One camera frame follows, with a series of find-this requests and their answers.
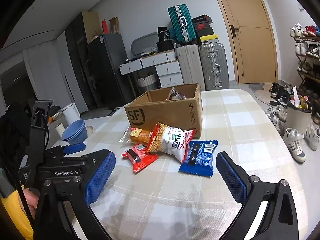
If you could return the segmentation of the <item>yellow sleeve forearm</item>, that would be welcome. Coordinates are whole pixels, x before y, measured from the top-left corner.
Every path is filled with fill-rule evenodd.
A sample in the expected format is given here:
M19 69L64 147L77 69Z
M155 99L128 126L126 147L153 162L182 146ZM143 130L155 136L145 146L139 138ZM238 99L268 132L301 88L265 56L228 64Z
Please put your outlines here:
M24 239L33 240L33 229L28 217L22 210L19 203L17 190L12 192L7 198L1 198L10 219L15 224Z

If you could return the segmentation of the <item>left hand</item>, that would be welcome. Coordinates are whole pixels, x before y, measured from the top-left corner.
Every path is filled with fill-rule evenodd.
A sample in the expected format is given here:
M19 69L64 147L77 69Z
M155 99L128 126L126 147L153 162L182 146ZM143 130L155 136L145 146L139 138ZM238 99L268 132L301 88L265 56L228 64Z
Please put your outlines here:
M25 200L27 201L30 213L32 217L35 218L39 197L36 193L31 191L30 189L23 189L23 193L25 196Z

